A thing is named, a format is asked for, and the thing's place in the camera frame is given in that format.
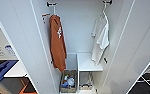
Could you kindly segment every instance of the clothes rod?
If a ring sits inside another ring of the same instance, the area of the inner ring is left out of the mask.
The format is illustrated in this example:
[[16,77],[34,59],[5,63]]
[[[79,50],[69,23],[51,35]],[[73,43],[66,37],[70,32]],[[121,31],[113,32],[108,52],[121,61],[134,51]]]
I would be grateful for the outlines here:
[[48,3],[47,2],[47,6],[49,7],[49,6],[54,6],[54,5],[56,5],[57,3],[53,3],[53,4],[51,4],[51,3]]
[[104,3],[109,3],[110,5],[112,4],[112,0],[111,1],[103,1]]

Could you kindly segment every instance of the hanging garment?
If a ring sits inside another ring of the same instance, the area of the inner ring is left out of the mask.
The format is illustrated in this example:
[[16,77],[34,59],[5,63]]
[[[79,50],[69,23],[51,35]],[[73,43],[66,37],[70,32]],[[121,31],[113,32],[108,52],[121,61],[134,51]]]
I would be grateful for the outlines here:
[[92,32],[92,36],[95,37],[94,46],[92,50],[91,59],[95,62],[97,66],[101,59],[101,56],[105,50],[105,48],[109,45],[108,41],[108,31],[109,31],[109,23],[106,15],[103,18],[101,15],[96,21],[94,30]]
[[64,44],[63,30],[60,22],[60,17],[52,15],[50,17],[51,27],[51,53],[54,61],[54,67],[58,68],[61,72],[66,69],[65,58],[66,47]]

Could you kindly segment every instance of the storage box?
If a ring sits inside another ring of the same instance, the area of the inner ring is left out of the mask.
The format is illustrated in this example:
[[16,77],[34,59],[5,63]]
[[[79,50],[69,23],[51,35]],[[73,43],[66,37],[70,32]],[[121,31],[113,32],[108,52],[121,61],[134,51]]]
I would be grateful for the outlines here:
[[[65,75],[73,75],[74,77],[74,86],[71,86],[71,88],[64,88],[62,86],[62,84],[64,83],[63,80],[64,80],[64,77]],[[60,92],[61,93],[76,93],[76,70],[65,70],[64,73],[62,74],[62,77],[61,77],[61,83],[60,83]]]
[[93,76],[91,72],[80,72],[79,90],[91,90],[93,87]]

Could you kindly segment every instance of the basket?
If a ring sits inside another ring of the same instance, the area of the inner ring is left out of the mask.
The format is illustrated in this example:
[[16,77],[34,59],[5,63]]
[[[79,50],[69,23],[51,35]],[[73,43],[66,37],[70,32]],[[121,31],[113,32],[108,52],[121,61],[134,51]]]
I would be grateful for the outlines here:
[[[71,86],[71,88],[64,88],[62,87],[63,79],[65,75],[73,75],[74,77],[74,86]],[[61,93],[76,93],[76,70],[65,70],[61,77],[61,83],[60,83],[60,92]]]

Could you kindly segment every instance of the open cabinet door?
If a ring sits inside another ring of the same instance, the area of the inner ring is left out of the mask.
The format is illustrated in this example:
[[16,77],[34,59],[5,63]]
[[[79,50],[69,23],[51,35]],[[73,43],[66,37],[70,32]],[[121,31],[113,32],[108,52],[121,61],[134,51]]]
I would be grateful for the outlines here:
[[0,1],[0,28],[22,60],[38,94],[56,94],[33,7],[31,0]]

